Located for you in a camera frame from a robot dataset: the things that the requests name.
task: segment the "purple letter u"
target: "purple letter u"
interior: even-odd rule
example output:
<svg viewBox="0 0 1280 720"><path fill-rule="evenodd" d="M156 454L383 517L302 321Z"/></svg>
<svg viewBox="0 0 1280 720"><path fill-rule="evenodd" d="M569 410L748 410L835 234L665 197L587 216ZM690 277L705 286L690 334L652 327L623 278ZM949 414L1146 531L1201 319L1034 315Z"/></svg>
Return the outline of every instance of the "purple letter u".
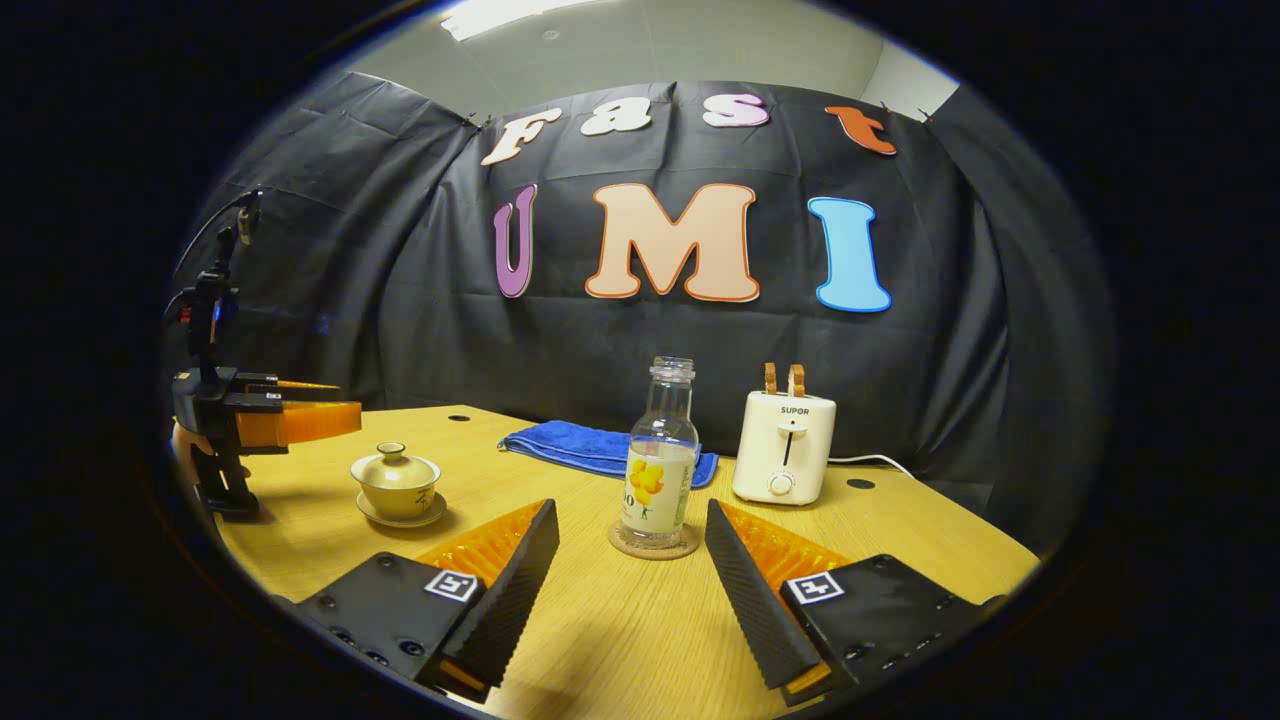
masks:
<svg viewBox="0 0 1280 720"><path fill-rule="evenodd" d="M534 197L538 186L531 184L516 196L516 210L520 211L520 265L511 266L511 202L498 208L493 214L494 261L498 269L498 288L507 297L520 297L529 288L529 278L534 270Z"/></svg>

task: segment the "cork coaster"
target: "cork coaster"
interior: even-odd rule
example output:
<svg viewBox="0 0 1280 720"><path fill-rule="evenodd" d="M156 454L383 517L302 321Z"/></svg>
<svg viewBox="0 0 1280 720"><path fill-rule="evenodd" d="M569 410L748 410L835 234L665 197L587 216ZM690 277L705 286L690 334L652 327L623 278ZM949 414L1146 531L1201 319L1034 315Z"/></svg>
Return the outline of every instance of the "cork coaster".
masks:
<svg viewBox="0 0 1280 720"><path fill-rule="evenodd" d="M609 525L609 544L621 550L622 552L630 555L631 557L640 557L643 560L675 560L677 557L684 557L690 552L698 550L698 544L701 542L698 533L692 530L689 525L680 527L680 542L672 547L664 547L662 550L652 550L648 547L637 547L628 544L626 538L622 537L622 520L616 520Z"/></svg>

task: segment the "white toaster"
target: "white toaster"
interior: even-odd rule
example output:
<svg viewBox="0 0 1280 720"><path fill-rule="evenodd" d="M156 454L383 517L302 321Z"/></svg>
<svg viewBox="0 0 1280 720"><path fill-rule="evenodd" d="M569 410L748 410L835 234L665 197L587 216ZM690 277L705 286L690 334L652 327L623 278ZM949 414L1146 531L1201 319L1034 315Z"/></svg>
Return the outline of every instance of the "white toaster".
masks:
<svg viewBox="0 0 1280 720"><path fill-rule="evenodd" d="M781 505L818 500L835 427L836 404L824 397L749 393L733 495Z"/></svg>

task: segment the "hand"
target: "hand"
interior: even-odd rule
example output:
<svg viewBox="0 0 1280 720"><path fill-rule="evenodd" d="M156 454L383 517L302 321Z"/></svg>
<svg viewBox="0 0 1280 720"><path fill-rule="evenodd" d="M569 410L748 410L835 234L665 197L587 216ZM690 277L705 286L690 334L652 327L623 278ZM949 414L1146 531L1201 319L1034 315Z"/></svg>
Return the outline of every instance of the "hand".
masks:
<svg viewBox="0 0 1280 720"><path fill-rule="evenodd" d="M198 447L205 455L214 455L214 448L209 445L209 438L196 434L178 423L174 423L173 437L169 438L169 448L173 451L174 457L178 459L178 468L180 469L182 479L186 480L187 484L195 486L200 483L200 475L196 473L196 462L191 459L191 452L187 451L187 448L192 445ZM246 478L251 475L248 468L241 465L241 470L244 473Z"/></svg>

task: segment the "peach letter m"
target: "peach letter m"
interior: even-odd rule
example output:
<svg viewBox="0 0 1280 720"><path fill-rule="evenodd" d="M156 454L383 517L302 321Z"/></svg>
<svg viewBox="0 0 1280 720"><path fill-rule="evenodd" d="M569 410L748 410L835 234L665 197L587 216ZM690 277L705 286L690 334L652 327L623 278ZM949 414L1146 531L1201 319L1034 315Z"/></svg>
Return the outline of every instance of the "peach letter m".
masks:
<svg viewBox="0 0 1280 720"><path fill-rule="evenodd" d="M631 274L635 249L649 283L667 295L680 269L698 250L698 265L685 292L699 300L746 302L760 295L746 260L746 206L755 192L741 184L710 183L698 188L675 223L648 186L611 184L593 199L604 206L600 269L586 281L595 297L630 297L640 290Z"/></svg>

